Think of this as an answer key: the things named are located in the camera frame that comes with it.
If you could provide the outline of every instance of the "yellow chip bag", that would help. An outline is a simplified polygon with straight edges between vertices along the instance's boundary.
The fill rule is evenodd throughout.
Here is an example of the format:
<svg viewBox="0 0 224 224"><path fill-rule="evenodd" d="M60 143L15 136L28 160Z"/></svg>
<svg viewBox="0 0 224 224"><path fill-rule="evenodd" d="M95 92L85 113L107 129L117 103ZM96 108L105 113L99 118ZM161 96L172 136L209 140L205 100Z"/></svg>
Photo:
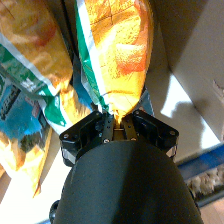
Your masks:
<svg viewBox="0 0 224 224"><path fill-rule="evenodd" d="M59 134L88 115L90 110L80 104L77 97L72 106L67 106L68 110L64 107L61 96L66 98L65 94L70 94L73 68L61 32L45 1L1 0L0 17L3 74L39 101L47 121ZM76 117L71 120L68 113L72 112Z"/></svg>
<svg viewBox="0 0 224 224"><path fill-rule="evenodd" d="M147 0L76 0L80 58L98 104L120 120L138 103L149 66L153 17Z"/></svg>

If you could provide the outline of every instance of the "screw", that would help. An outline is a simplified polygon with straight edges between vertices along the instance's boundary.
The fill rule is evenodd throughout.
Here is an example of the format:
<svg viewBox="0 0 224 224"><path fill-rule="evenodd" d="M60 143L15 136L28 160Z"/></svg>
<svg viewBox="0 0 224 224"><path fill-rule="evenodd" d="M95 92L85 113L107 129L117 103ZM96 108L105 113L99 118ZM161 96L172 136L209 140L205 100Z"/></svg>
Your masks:
<svg viewBox="0 0 224 224"><path fill-rule="evenodd" d="M69 137L69 134L64 134L64 138L68 138Z"/></svg>
<svg viewBox="0 0 224 224"><path fill-rule="evenodd" d="M103 142L108 143L108 142L110 142L110 140L106 138L106 139L103 140Z"/></svg>
<svg viewBox="0 0 224 224"><path fill-rule="evenodd" d="M170 134L175 135L176 133L175 133L175 131L170 131Z"/></svg>

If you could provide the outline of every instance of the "snack bag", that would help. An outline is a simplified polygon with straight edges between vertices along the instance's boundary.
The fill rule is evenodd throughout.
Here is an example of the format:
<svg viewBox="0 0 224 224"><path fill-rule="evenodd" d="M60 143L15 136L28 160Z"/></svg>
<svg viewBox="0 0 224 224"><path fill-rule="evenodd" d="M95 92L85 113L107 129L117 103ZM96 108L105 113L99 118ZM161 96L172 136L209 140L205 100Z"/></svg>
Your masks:
<svg viewBox="0 0 224 224"><path fill-rule="evenodd" d="M0 74L0 164L12 178L21 177L30 196L38 190L51 132L38 102Z"/></svg>
<svg viewBox="0 0 224 224"><path fill-rule="evenodd" d="M3 166L0 164L0 178L5 173Z"/></svg>
<svg viewBox="0 0 224 224"><path fill-rule="evenodd" d="M141 97L152 51L151 7L148 0L76 0L75 9L91 97L119 121Z"/></svg>
<svg viewBox="0 0 224 224"><path fill-rule="evenodd" d="M44 0L2 0L0 17L0 65L39 101L54 130L60 134L88 115L69 86L72 63Z"/></svg>

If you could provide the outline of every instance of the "wall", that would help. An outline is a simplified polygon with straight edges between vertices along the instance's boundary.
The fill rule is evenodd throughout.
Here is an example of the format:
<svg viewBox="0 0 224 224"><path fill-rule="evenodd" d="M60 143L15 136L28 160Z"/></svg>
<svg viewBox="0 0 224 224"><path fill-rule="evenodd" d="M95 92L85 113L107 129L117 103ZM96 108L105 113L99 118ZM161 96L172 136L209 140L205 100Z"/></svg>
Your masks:
<svg viewBox="0 0 224 224"><path fill-rule="evenodd" d="M224 2L156 0L169 66L216 136L224 124Z"/></svg>

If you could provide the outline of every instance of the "black plastic part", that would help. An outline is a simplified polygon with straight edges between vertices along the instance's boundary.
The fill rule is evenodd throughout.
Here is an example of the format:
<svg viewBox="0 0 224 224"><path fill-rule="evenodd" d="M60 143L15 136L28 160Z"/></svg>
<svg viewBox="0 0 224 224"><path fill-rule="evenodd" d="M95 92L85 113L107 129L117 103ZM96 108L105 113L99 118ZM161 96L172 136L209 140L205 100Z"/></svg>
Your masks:
<svg viewBox="0 0 224 224"><path fill-rule="evenodd" d="M135 130L162 151L168 152L178 143L179 132L176 129L141 110L133 113L133 122Z"/></svg>
<svg viewBox="0 0 224 224"><path fill-rule="evenodd" d="M51 206L50 213L49 213L49 219L50 219L51 224L53 224L53 222L54 222L55 214L56 214L56 211L57 211L57 208L58 208L58 204L59 204L59 200L55 201L53 203L53 205Z"/></svg>
<svg viewBox="0 0 224 224"><path fill-rule="evenodd" d="M136 110L114 128L114 117L93 112L60 135L65 165L72 167L86 152L111 141L147 141L167 153L177 145L179 133L156 118Z"/></svg>
<svg viewBox="0 0 224 224"><path fill-rule="evenodd" d="M102 121L102 117L101 113L95 111L59 136L65 165L72 167L81 150L95 142L94 139L99 133L99 122Z"/></svg>
<svg viewBox="0 0 224 224"><path fill-rule="evenodd" d="M203 223L179 170L140 141L85 153L65 181L54 224Z"/></svg>

